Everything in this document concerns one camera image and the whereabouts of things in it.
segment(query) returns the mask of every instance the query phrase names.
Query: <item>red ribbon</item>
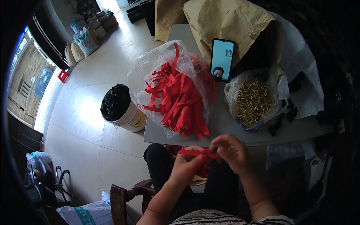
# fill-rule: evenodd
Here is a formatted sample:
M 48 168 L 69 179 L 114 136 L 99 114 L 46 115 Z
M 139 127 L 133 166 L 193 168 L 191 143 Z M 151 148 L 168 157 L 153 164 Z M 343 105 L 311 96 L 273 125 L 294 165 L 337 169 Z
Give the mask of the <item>red ribbon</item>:
M 144 109 L 159 112 L 164 115 L 162 123 L 165 127 L 169 127 L 174 132 L 181 133 L 184 137 L 190 134 L 196 134 L 199 139 L 203 139 L 202 135 L 209 135 L 206 122 L 202 115 L 202 98 L 199 91 L 194 85 L 191 78 L 175 69 L 179 58 L 179 48 L 174 43 L 176 57 L 172 66 L 169 62 L 161 66 L 160 71 L 154 71 L 151 83 L 147 84 L 145 91 L 152 94 L 150 105 L 144 105 Z M 212 94 L 210 103 L 215 98 L 215 80 L 211 77 Z M 159 108 L 155 106 L 155 98 L 162 98 L 163 101 Z
M 200 156 L 201 160 L 203 161 L 203 164 L 196 171 L 195 174 L 203 178 L 207 178 L 207 173 L 209 171 L 209 167 L 207 166 L 207 164 L 210 162 L 210 160 L 219 158 L 219 155 L 217 153 L 210 153 L 208 151 L 208 148 L 203 148 L 199 152 L 191 151 L 187 149 L 181 149 L 177 153 L 182 155 L 195 156 L 195 157 Z

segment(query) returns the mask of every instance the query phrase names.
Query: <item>black material in bucket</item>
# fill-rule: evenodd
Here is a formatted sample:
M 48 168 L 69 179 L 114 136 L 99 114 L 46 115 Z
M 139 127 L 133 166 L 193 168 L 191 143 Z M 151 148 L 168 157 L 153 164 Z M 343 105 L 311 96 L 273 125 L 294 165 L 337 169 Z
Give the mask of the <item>black material in bucket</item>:
M 118 84 L 105 95 L 100 109 L 108 121 L 120 119 L 130 106 L 131 97 L 126 85 Z

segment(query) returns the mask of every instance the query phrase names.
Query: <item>black box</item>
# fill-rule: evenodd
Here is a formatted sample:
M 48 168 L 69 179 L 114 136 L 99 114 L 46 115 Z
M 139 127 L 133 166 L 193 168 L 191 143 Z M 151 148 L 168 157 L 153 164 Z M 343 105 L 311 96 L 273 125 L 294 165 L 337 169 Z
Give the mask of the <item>black box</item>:
M 140 4 L 151 36 L 155 36 L 155 0 L 144 1 Z
M 139 5 L 128 9 L 126 13 L 131 23 L 135 23 L 136 21 L 144 18 L 143 12 L 141 11 L 141 7 Z

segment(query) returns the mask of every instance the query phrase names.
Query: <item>black cloth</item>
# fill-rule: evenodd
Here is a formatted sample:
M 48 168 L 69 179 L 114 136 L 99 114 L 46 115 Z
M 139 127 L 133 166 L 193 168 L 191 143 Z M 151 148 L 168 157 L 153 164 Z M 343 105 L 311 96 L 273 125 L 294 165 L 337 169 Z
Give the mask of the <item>black cloth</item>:
M 148 164 L 151 182 L 158 193 L 170 178 L 174 160 L 160 144 L 151 144 L 145 150 L 144 159 Z M 218 210 L 236 216 L 239 177 L 234 174 L 226 162 L 209 163 L 209 172 L 204 193 L 193 193 L 187 186 L 179 197 L 174 209 L 168 216 L 168 222 L 195 210 Z

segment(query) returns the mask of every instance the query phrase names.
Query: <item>phone screen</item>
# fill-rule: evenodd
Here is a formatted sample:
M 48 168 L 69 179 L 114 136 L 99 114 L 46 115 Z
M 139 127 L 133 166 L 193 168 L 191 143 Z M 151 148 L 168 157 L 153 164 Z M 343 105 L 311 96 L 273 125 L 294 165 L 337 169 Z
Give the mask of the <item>phone screen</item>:
M 216 79 L 228 81 L 234 43 L 225 40 L 214 40 L 212 48 L 211 73 Z

